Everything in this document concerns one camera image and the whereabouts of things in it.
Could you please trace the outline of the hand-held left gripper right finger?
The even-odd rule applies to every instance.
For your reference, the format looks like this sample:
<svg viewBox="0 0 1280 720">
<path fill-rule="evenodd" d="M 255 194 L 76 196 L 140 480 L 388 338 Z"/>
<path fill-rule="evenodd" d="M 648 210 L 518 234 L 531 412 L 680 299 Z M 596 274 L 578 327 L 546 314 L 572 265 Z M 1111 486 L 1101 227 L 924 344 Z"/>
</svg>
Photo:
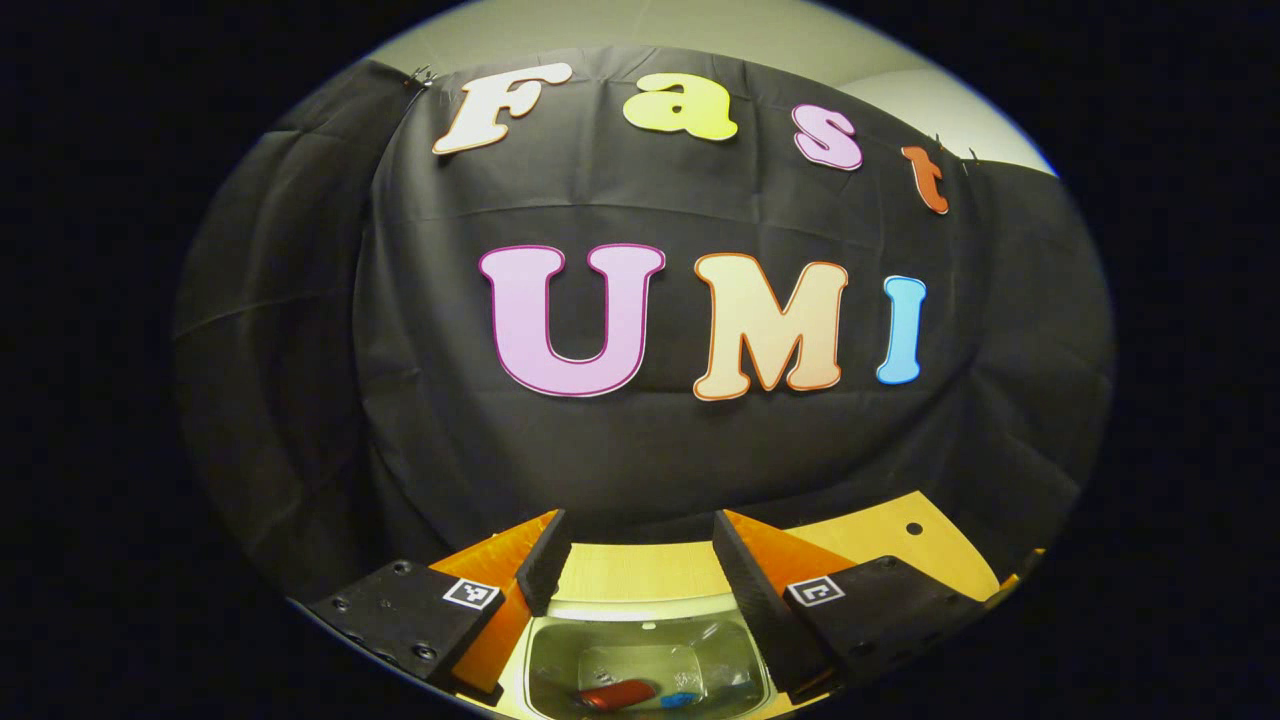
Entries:
<svg viewBox="0 0 1280 720">
<path fill-rule="evenodd" d="M 855 562 L 728 510 L 716 514 L 712 546 L 774 687 L 791 701 L 865 685 L 986 610 L 897 556 Z"/>
</svg>

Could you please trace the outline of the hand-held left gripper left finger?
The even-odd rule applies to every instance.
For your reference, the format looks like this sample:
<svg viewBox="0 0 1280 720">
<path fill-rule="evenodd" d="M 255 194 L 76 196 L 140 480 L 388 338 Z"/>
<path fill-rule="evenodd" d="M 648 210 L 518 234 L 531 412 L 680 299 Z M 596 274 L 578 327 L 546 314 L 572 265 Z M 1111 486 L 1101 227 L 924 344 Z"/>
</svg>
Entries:
<svg viewBox="0 0 1280 720">
<path fill-rule="evenodd" d="M 347 641 L 439 691 L 499 696 L 532 618 L 547 614 L 571 542 L 552 510 L 429 565 L 396 560 L 308 605 Z"/>
</svg>

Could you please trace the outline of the green desktop garbage bin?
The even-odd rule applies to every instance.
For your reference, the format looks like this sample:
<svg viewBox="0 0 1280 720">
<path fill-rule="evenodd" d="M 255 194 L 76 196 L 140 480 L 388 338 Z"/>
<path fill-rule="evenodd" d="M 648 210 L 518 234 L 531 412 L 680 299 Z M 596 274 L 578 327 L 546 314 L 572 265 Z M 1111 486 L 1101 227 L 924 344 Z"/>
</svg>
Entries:
<svg viewBox="0 0 1280 720">
<path fill-rule="evenodd" d="M 627 679 L 658 696 L 614 712 L 584 689 Z M 575 544 L 547 614 L 530 621 L 502 676 L 517 720 L 768 720 L 797 706 L 774 687 L 709 542 Z M 659 698 L 701 701 L 662 708 Z"/>
</svg>

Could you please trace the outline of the red pop can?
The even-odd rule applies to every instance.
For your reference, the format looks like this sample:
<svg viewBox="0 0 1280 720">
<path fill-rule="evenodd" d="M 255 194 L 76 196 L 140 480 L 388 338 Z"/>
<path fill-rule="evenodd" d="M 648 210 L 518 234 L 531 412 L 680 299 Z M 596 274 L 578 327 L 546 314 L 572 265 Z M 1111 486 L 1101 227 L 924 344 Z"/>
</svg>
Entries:
<svg viewBox="0 0 1280 720">
<path fill-rule="evenodd" d="M 648 702 L 658 696 L 657 688 L 643 679 L 627 679 L 588 688 L 575 696 L 575 702 L 593 712 L 614 712 Z"/>
</svg>

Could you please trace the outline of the black backdrop cloth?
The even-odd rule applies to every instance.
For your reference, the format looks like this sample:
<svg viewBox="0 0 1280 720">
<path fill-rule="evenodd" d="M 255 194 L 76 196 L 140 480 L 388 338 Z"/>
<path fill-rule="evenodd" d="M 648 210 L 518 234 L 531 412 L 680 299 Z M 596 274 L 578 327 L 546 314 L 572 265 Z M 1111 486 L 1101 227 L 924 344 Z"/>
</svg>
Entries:
<svg viewBox="0 0 1280 720">
<path fill-rule="evenodd" d="M 301 600 L 554 509 L 678 543 L 915 491 L 1004 577 L 1115 386 L 1059 178 L 675 47 L 343 70 L 212 200 L 173 341 L 196 471 Z"/>
</svg>

